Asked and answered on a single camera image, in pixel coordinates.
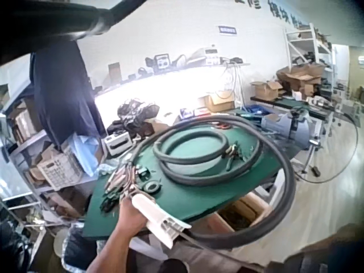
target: hand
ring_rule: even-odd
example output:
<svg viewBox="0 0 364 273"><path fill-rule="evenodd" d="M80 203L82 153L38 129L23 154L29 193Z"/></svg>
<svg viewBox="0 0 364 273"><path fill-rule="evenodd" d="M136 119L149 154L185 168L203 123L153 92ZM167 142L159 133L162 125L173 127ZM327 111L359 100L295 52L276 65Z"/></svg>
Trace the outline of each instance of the hand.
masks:
<svg viewBox="0 0 364 273"><path fill-rule="evenodd" d="M120 202L119 220L116 228L123 236L132 238L147 223L147 218L137 210L129 198L123 198Z"/></svg>

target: coiled rubber hose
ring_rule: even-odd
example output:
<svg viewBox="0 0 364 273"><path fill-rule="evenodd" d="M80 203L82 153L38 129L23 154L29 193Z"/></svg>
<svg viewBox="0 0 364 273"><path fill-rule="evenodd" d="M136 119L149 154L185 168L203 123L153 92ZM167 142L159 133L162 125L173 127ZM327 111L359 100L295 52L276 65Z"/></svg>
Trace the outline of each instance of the coiled rubber hose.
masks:
<svg viewBox="0 0 364 273"><path fill-rule="evenodd" d="M173 142L169 148L166 150L166 154L163 154L160 152L159 148L164 140L169 138L171 135L175 134L178 131L184 130L186 128L197 126L205 123L211 123L211 122L223 122L228 123L233 126L237 126L243 130L246 130L249 134L255 136L258 139L257 146L250 157L249 164L244 164L242 167L244 169L236 168L235 170L226 173L222 173L219 175L214 176L207 176L207 177L190 177L181 175L178 173L174 173L172 170L170 170L165 162L170 163L177 163L177 164L191 164L191 162L196 162L192 164L197 164L201 162L205 162L206 159L214 159L216 158L217 152L213 152L208 155L204 155L201 158L189 158L189 159L178 159L173 158L171 156L168 156L167 153L173 150L177 145L181 143L181 140L177 142ZM216 138L220 138L222 141L222 147L225 148L226 144L221 138L221 136L218 134L211 135ZM190 139L188 136L184 136L183 142ZM262 143L266 145L277 157L277 159L280 161L284 175L285 175L285 183L283 188L283 194L282 197L277 204L276 208L270 212L270 214L262 219L259 223L252 227L248 227L247 229L243 229L241 231L237 231L234 233L226 233L226 234L197 234L192 233L188 230L185 231L186 234L188 234L191 238L201 242L205 246L211 247L213 249L232 249L235 247L240 247L243 245L246 245L248 243L252 243L256 241L257 239L265 236L268 234L271 230L273 230L286 216L289 209L292 206L293 199L295 196L295 190L296 190L296 184L295 184L295 174L293 171L293 168L291 166L290 160L287 158L284 152L280 150L280 148L272 141L267 139L265 136L263 136L259 131L257 131L247 120L236 117L232 115L213 115L209 117L202 117L202 118L194 118L190 119L188 121L179 122L168 129L156 133L152 137L144 140L139 144L139 146L134 150L130 161L133 164L136 164L137 156L141 152L141 150L150 145L151 143L154 143L154 153L158 159L162 159L160 161L160 166L162 168L162 171L165 173L166 176L168 176L171 180L177 183L185 184L185 185L196 185L196 186L205 186L205 185L215 185L219 183L227 183L229 179L232 179L239 174L242 174L244 171L248 170L257 160L259 157L261 151L262 151Z"/></svg>

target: gray machine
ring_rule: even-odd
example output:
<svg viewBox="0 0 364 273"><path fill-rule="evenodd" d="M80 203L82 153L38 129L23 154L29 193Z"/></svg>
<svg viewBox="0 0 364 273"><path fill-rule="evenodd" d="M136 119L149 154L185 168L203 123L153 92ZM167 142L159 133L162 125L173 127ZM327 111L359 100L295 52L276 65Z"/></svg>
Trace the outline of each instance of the gray machine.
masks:
<svg viewBox="0 0 364 273"><path fill-rule="evenodd" d="M282 117L276 114L264 116L261 126L266 130L293 140L297 146L305 149L311 145L308 122L308 110L298 106L292 108L289 113Z"/></svg>

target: blue sign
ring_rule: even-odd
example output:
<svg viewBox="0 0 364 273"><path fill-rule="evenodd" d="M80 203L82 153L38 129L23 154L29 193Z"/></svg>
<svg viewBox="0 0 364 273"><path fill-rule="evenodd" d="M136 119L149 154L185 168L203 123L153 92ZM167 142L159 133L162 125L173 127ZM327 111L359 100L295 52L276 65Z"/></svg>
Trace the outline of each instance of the blue sign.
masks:
<svg viewBox="0 0 364 273"><path fill-rule="evenodd" d="M220 34L227 34L233 36L236 36L238 34L237 29L235 27L218 26L218 30L220 31Z"/></svg>

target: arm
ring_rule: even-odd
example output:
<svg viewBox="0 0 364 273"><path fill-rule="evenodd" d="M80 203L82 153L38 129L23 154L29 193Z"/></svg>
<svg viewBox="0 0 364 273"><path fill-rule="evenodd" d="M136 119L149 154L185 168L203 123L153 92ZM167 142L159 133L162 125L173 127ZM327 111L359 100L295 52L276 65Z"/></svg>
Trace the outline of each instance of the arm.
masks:
<svg viewBox="0 0 364 273"><path fill-rule="evenodd" d="M124 198L120 203L116 228L87 272L125 273L130 240L145 226L146 222L146 218L133 207L131 200Z"/></svg>

